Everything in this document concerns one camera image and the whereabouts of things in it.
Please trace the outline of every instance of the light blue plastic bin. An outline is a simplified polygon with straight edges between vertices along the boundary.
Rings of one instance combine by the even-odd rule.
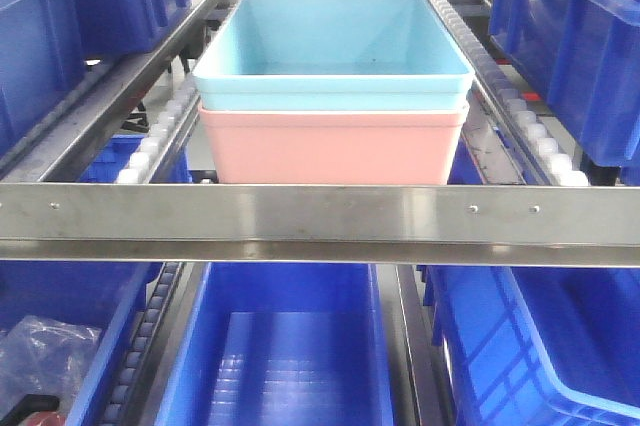
[[[240,0],[194,76],[214,111],[431,111],[473,69],[426,0]]]

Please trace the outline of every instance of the pink plastic bin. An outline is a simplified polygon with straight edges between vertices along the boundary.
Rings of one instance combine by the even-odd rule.
[[[207,111],[222,183],[446,184],[468,112]]]

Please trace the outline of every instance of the plastic bag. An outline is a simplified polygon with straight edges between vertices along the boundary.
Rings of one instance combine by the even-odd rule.
[[[25,316],[0,340],[0,418],[25,394],[50,394],[69,413],[98,348],[100,329]]]

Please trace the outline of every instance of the bin bottom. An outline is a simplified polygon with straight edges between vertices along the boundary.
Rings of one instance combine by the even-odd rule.
[[[357,313],[232,313],[207,424],[373,424],[366,320]]]

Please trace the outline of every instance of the shelf rack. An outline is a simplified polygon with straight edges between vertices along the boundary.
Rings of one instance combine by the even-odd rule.
[[[478,74],[462,141],[483,185],[64,184],[90,164],[189,38],[207,20],[223,19],[236,1],[193,0],[188,16],[154,51],[101,65],[93,84],[73,93],[73,101],[45,119],[11,151],[11,161],[0,165],[0,257],[179,262],[165,266],[172,273],[167,305],[154,321],[138,380],[124,397],[114,396],[109,407],[117,411],[103,424],[153,424],[201,278],[197,261],[391,263],[381,264],[379,274],[381,294],[387,295],[396,419],[402,426],[453,424],[442,350],[430,345],[430,317],[421,307],[411,265],[638,264],[640,219],[631,213],[640,192],[555,186],[495,81],[475,62]],[[488,16],[483,0],[448,3],[463,17]],[[470,49],[477,52],[478,45],[468,44],[462,48],[473,61]],[[194,100],[176,122],[163,161],[147,182],[161,179],[188,141],[196,107]]]

